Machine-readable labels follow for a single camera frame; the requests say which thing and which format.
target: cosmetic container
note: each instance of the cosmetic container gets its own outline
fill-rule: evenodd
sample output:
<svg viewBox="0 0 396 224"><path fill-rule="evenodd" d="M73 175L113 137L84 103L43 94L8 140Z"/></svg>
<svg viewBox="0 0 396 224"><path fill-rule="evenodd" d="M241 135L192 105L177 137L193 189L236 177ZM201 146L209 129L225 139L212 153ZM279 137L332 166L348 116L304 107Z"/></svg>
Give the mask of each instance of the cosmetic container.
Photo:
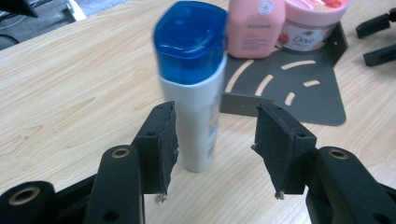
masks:
<svg viewBox="0 0 396 224"><path fill-rule="evenodd" d="M276 45L300 52L320 49L349 4L350 0L286 0L286 21Z"/></svg>
<svg viewBox="0 0 396 224"><path fill-rule="evenodd" d="M226 21L222 8L180 1L154 30L163 96L175 101L180 160L196 173L213 160L227 62Z"/></svg>
<svg viewBox="0 0 396 224"><path fill-rule="evenodd" d="M274 51L284 21L284 0L230 0L229 54L235 58L268 57Z"/></svg>

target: pink bottle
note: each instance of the pink bottle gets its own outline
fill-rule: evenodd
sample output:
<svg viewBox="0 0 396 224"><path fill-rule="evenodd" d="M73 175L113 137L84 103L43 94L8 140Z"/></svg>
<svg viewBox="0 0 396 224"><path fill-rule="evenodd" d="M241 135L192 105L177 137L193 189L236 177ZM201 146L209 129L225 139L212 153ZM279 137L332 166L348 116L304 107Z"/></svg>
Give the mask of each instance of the pink bottle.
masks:
<svg viewBox="0 0 396 224"><path fill-rule="evenodd" d="M285 21L285 0L230 0L228 52L235 58L269 56Z"/></svg>

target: black bracket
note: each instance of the black bracket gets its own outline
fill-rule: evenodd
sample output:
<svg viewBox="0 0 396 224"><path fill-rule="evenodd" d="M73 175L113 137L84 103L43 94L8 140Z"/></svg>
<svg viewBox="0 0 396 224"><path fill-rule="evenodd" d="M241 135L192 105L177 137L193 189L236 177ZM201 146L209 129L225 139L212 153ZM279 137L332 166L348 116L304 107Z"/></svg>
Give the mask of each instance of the black bracket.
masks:
<svg viewBox="0 0 396 224"><path fill-rule="evenodd" d="M396 190L375 181L352 153L315 148L317 138L276 105L258 107L254 150L276 197L303 194L312 223L396 223Z"/></svg>
<svg viewBox="0 0 396 224"><path fill-rule="evenodd" d="M35 9L30 5L28 0L12 0L12 1L0 1L0 10L4 10L10 13L22 14L30 17L38 17Z"/></svg>
<svg viewBox="0 0 396 224"><path fill-rule="evenodd" d="M153 108L131 145L107 150L97 175L55 193L26 182L0 197L0 223L145 223L144 194L167 194L177 162L174 102Z"/></svg>
<svg viewBox="0 0 396 224"><path fill-rule="evenodd" d="M358 38L362 39L368 35L375 34L379 31L390 28L390 22L396 21L396 8L389 13L375 17L361 23L356 27ZM363 54L364 61L367 66L373 67L382 63L388 63L396 60L396 44Z"/></svg>
<svg viewBox="0 0 396 224"><path fill-rule="evenodd" d="M256 117L257 105L271 103L301 122L341 125L347 116L333 67L346 50L338 23L318 50L297 54L281 49L259 60L229 56L220 112Z"/></svg>

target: jar lid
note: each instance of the jar lid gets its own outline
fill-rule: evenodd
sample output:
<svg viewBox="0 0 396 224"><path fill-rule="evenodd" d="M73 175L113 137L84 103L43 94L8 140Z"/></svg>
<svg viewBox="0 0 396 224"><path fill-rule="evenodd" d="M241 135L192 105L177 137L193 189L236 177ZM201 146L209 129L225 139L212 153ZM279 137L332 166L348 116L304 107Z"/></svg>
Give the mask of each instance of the jar lid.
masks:
<svg viewBox="0 0 396 224"><path fill-rule="evenodd" d="M327 26L341 20L351 0L286 0L286 18L302 25Z"/></svg>

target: white bottle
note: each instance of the white bottle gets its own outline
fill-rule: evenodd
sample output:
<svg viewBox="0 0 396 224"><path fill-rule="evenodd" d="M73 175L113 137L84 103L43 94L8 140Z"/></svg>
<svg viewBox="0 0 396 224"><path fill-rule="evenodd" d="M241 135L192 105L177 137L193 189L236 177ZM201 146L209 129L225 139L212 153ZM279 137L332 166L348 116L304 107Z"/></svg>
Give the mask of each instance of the white bottle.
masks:
<svg viewBox="0 0 396 224"><path fill-rule="evenodd" d="M154 45L166 101L175 101L183 166L199 173L213 160L223 90L227 13L182 1L158 22Z"/></svg>

